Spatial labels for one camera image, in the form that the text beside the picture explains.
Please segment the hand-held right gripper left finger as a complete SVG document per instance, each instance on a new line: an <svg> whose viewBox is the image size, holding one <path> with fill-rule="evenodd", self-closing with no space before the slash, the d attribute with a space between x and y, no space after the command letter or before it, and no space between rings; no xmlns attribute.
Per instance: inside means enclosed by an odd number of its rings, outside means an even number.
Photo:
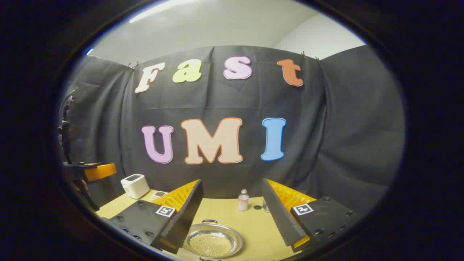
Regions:
<svg viewBox="0 0 464 261"><path fill-rule="evenodd" d="M177 254L202 199L203 184L198 179L152 202L137 200L109 222L151 247Z"/></svg>

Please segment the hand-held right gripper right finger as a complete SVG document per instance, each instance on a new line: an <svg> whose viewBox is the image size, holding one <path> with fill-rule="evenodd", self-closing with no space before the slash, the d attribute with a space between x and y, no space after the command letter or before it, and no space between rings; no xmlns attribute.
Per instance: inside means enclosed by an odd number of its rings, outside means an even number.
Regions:
<svg viewBox="0 0 464 261"><path fill-rule="evenodd" d="M315 199L264 178L262 196L285 244L315 251L338 239L361 216L331 197Z"/></svg>

